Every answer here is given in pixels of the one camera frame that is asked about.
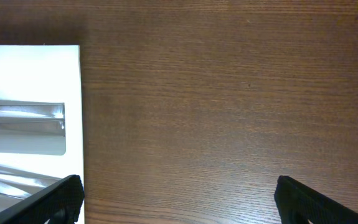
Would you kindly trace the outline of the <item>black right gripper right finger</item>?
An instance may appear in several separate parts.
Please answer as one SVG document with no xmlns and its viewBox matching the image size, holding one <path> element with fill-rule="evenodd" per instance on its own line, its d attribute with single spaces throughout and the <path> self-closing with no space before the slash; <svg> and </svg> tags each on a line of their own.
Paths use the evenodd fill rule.
<svg viewBox="0 0 358 224">
<path fill-rule="evenodd" d="M 274 198 L 282 224 L 358 224 L 357 212 L 290 176 L 279 176 Z"/>
</svg>

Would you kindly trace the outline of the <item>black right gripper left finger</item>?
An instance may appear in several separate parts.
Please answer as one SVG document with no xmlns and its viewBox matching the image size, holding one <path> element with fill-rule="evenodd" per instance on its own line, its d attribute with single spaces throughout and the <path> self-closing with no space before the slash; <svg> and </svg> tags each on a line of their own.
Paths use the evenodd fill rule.
<svg viewBox="0 0 358 224">
<path fill-rule="evenodd" d="M 69 175 L 0 212 L 0 224 L 78 222 L 84 188 L 79 175 Z"/>
</svg>

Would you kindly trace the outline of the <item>steel fork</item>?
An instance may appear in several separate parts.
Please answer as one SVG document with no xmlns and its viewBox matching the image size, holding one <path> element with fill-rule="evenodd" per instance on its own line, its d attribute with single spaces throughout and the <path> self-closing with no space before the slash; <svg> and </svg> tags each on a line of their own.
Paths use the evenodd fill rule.
<svg viewBox="0 0 358 224">
<path fill-rule="evenodd" d="M 65 105 L 55 103 L 34 105 L 0 105 L 0 117 L 25 119 L 65 119 Z"/>
<path fill-rule="evenodd" d="M 0 134 L 65 136 L 64 121 L 0 122 Z"/>
</svg>

